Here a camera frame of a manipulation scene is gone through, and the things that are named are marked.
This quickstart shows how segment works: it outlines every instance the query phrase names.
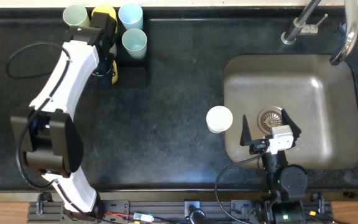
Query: chrome faucet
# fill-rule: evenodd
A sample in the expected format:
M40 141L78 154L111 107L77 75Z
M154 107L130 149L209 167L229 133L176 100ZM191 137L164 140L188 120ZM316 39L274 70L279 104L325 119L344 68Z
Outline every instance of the chrome faucet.
M303 10L301 15L294 19L293 24L287 32L282 34L282 41L284 44L293 44L296 37L301 33L306 26L306 21L309 19L311 13L317 8L321 0L311 0L310 3ZM346 36L342 49L338 54L334 54L329 62L331 65L338 65L341 63L353 50L357 35L358 35L358 5L356 0L344 0L346 12Z

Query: wooden surface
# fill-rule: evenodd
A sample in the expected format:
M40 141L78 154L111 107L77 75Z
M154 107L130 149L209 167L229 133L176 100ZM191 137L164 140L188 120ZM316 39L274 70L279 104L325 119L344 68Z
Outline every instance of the wooden surface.
M0 202L0 223L25 224L28 202ZM358 202L333 202L334 216L338 221L358 224Z

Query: black countertop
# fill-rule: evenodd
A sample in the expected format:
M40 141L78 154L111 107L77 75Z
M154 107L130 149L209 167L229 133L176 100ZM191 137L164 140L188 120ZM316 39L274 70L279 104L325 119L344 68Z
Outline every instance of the black countertop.
M232 161L224 134L212 134L206 113L223 105L223 69L242 54L332 54L342 45L337 25L343 9L329 10L317 36L294 45L280 35L301 10L145 10L149 28L150 83L144 89L87 87L75 124L85 146L82 168L101 191L129 189L212 189ZM62 43L62 11L0 11L0 191L29 191L14 160L10 114L26 107L47 77L11 80L5 63L19 47L34 41ZM311 18L317 21L319 15ZM13 66L28 75L53 68L59 52L29 51ZM347 60L358 96L358 43ZM309 170L309 189L358 189L358 165L346 170ZM221 179L224 189L265 190L262 170L237 167Z

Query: sink basin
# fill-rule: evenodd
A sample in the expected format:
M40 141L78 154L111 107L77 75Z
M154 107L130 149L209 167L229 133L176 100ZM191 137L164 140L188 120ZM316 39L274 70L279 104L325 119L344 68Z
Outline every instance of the sink basin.
M345 169L358 163L358 105L352 70L329 64L330 55L241 55L224 69L224 105L233 113L225 132L229 157L253 157L240 146L242 115L253 139L281 125L281 108L300 127L290 164ZM257 167L253 161L246 167Z

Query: drain strainer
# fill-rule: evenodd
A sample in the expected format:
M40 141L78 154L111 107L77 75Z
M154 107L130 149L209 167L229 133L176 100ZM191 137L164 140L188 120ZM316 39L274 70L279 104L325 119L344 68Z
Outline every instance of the drain strainer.
M272 128L283 125L281 108L271 106L259 113L259 128L266 134L270 134Z

